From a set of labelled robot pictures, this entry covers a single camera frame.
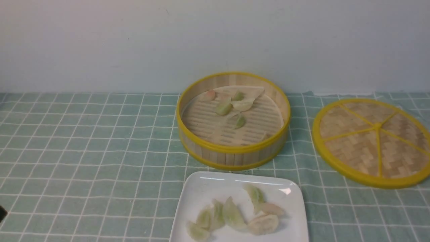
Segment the woven bamboo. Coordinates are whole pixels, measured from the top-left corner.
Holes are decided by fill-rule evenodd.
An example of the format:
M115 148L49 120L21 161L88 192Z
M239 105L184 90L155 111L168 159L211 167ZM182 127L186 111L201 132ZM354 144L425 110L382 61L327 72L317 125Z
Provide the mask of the woven bamboo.
M313 137L326 161L366 185L400 188L430 174L430 135L412 116L394 106L349 99L325 107Z
M214 90L216 98L200 101L208 90ZM242 112L245 125L234 129L238 116L220 116L215 107L237 91L245 98L264 92L251 109ZM280 151L287 139L290 106L282 90L266 79L230 72L190 86L180 97L176 116L181 141L193 157L218 169L245 170L264 164Z

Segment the square white plate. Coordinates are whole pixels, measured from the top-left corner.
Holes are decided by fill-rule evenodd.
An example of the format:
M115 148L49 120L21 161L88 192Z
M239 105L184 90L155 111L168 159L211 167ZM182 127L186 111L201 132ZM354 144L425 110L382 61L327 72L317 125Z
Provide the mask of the square white plate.
M193 242L187 234L185 225L189 220L195 222L200 210L206 205L211 205L212 199L224 203L229 196L232 196L245 222L256 217L253 214L254 208L248 193L243 189L245 183L252 183L260 188L266 201L282 207L288 216L280 218L279 227L272 234L254 236L224 226L214 231L208 242L309 242L303 196L297 184L281 178L207 171L195 172L185 181L169 241Z

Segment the steamed dumpling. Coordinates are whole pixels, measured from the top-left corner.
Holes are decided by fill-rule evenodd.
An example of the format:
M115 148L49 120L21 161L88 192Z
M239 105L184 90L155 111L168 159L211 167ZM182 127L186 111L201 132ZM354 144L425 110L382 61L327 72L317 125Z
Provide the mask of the steamed dumpling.
M273 233L279 225L276 215L267 214L254 218L248 223L248 230L253 235L265 235Z
M209 231L191 221L187 222L187 233L196 242L206 242L210 236Z
M197 216L196 224L206 230L211 226L212 213L210 206L206 206Z
M282 216L285 214L285 211L278 205L275 205L273 203L262 203L260 204L260 209L265 214L273 214L276 216Z
M263 192L258 187L255 187L249 183L243 185L243 188L248 193L251 202L254 205L254 214L257 214L261 210L260 204L264 203Z
M241 231L246 228L246 223L243 220L242 214L240 213L237 206L233 203L233 198L227 198L224 204L222 215L226 225L232 227L235 230Z
M212 203L214 207L212 210L212 223L209 229L210 231L220 229L225 225L224 218L222 215L223 204L216 199L213 199Z

